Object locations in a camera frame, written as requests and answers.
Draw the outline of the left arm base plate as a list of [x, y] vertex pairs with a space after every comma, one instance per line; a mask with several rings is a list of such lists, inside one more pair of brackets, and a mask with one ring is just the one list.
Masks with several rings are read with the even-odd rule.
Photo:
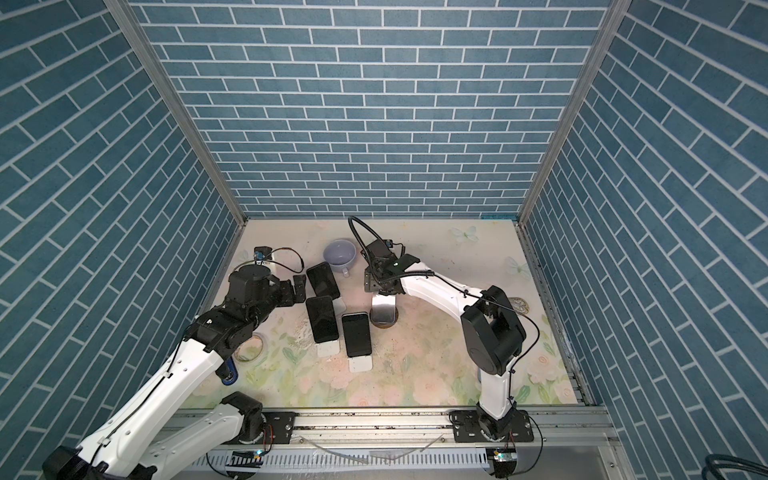
[[297, 413], [293, 411], [261, 411], [246, 414], [237, 442], [265, 446], [287, 445], [291, 441], [296, 418]]

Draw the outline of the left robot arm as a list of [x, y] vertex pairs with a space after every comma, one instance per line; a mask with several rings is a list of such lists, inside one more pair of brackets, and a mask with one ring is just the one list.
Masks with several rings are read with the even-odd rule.
[[293, 306], [295, 293], [292, 281], [263, 264], [236, 269], [224, 301], [193, 320], [169, 359], [101, 427], [75, 447], [57, 447], [43, 463], [44, 477], [170, 479], [223, 443], [269, 446], [262, 403], [239, 391], [166, 439], [156, 436], [206, 378], [236, 381], [233, 354], [275, 309]]

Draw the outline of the wooden base metal stand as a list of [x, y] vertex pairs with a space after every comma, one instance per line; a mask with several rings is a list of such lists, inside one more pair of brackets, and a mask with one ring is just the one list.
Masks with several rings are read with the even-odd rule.
[[380, 328], [380, 329], [390, 328], [397, 323], [397, 320], [398, 320], [397, 312], [395, 312], [392, 315], [390, 315], [388, 312], [384, 312], [384, 313], [371, 312], [370, 322], [376, 328]]

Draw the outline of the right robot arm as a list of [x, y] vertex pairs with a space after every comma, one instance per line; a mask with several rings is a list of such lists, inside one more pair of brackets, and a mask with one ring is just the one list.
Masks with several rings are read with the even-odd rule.
[[415, 297], [461, 325], [468, 356], [480, 370], [480, 427], [491, 440], [509, 436], [515, 409], [512, 375], [527, 333], [506, 293], [495, 285], [479, 289], [447, 279], [411, 254], [396, 255], [383, 240], [364, 246], [361, 253], [378, 295]]

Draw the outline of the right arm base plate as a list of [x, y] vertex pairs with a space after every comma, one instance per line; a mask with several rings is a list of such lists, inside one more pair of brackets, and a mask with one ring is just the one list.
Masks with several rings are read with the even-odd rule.
[[448, 420], [457, 443], [532, 442], [532, 422], [525, 410], [512, 408], [501, 419], [494, 419], [479, 406], [451, 410]]

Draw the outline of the purple-cased black phone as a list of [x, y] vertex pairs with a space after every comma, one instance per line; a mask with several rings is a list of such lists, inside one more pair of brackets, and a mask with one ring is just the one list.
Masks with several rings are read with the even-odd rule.
[[376, 313], [388, 312], [390, 315], [394, 314], [395, 312], [398, 313], [398, 309], [396, 305], [396, 296], [381, 295], [381, 294], [374, 295], [372, 297], [370, 318], [371, 318], [371, 312], [376, 312]]

